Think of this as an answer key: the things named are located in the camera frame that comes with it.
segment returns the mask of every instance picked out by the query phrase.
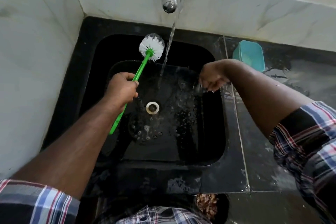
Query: brush handle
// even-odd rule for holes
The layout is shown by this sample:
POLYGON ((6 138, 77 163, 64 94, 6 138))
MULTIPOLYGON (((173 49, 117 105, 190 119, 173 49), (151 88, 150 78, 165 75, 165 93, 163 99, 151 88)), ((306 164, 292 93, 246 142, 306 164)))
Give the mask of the brush handle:
MULTIPOLYGON (((153 51, 152 51, 151 49, 148 49, 148 50, 146 51, 146 57, 145 57, 145 59, 143 60, 143 62, 141 63, 141 65, 140 65, 138 71, 136 72, 136 74, 135 74, 135 76, 134 76, 134 78, 133 78, 132 81, 137 81, 137 80, 139 80, 139 77, 140 77, 142 71, 144 70, 145 65, 147 64, 149 58, 150 58, 152 55, 153 55, 153 51)), ((126 109, 126 106, 127 106, 127 104, 125 105, 123 112, 122 112, 121 114, 119 114, 118 117, 116 118, 116 120, 115 120, 115 122, 114 122, 114 124, 113 124, 113 126, 112 126, 112 128, 111 128, 111 130, 110 130, 110 132, 109 132, 110 135, 112 135, 113 132, 115 131, 115 129, 117 128, 117 126, 118 126, 118 124, 119 124, 119 122, 120 122, 120 120, 121 120, 121 117, 122 117, 123 114, 124 114, 124 111, 125 111, 125 109, 126 109)))

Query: water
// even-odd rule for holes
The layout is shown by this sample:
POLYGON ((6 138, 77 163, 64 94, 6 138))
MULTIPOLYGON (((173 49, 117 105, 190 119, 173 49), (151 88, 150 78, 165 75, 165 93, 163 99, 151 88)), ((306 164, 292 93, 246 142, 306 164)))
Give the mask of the water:
POLYGON ((159 85, 158 85, 159 88, 161 86, 162 75, 163 75, 163 72, 165 71, 166 63, 167 63, 167 60, 168 60, 168 52, 170 50, 170 46, 171 46, 171 43, 173 41, 173 36, 174 36, 174 32, 175 32, 176 22, 178 21, 178 19, 180 17, 180 14, 181 14, 181 12, 183 10, 184 1, 185 0, 180 0, 179 3, 178 3, 178 5, 177 5, 177 14, 175 15, 174 23, 173 23, 173 26, 171 28, 171 32, 170 32, 170 36, 169 36, 169 41, 168 41, 168 44, 167 44, 167 47, 166 47, 166 57, 165 57, 165 61, 163 62, 162 69, 161 69, 161 72, 160 72, 160 80, 159 80, 159 85))

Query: black sink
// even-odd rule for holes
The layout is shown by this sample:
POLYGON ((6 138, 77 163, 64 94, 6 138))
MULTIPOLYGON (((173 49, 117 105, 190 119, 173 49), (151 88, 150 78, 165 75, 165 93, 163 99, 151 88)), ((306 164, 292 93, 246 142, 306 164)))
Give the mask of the black sink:
MULTIPOLYGON (((81 114, 104 94, 115 73, 136 73, 141 61, 138 47, 142 36, 112 35, 97 46, 86 86, 81 114), (125 53, 113 53, 113 47, 127 43, 125 53)), ((203 47, 173 41, 162 78, 164 55, 149 62, 137 89, 139 97, 129 104, 113 135, 102 148, 98 164, 107 159, 117 162, 166 163, 207 166, 216 162, 225 150, 222 99, 219 91, 199 92, 198 74, 202 66, 214 61, 203 47), (149 114, 146 104, 159 105, 157 114, 149 114)))

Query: cleaning brush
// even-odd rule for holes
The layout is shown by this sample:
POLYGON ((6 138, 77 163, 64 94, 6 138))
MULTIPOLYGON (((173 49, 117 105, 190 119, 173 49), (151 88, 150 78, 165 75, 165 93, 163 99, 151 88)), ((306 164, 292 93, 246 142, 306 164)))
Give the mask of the cleaning brush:
MULTIPOLYGON (((141 53, 141 56, 143 56, 145 59, 141 63, 132 81, 139 80, 139 77, 142 71, 144 70, 145 65, 147 64, 149 60, 156 61, 161 58, 164 48, 165 48, 165 42, 163 41, 162 37, 160 37, 159 35, 155 33, 151 33, 145 36, 145 38, 142 40, 139 46, 139 51, 141 53)), ((120 122, 120 119, 124 114, 124 111, 121 114, 119 114, 118 117, 116 118, 110 130, 110 135, 112 135, 115 129, 117 128, 120 122)))

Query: plaid sleeve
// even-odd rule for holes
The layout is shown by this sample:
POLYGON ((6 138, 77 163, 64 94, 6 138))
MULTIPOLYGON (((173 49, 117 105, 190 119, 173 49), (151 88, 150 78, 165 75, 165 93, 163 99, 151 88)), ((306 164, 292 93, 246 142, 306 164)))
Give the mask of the plaid sleeve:
POLYGON ((336 111, 323 102, 305 105, 274 128, 270 142, 302 197, 324 223, 336 223, 336 111))
POLYGON ((78 200, 52 187, 0 180, 1 224, 70 224, 78 207, 78 200))

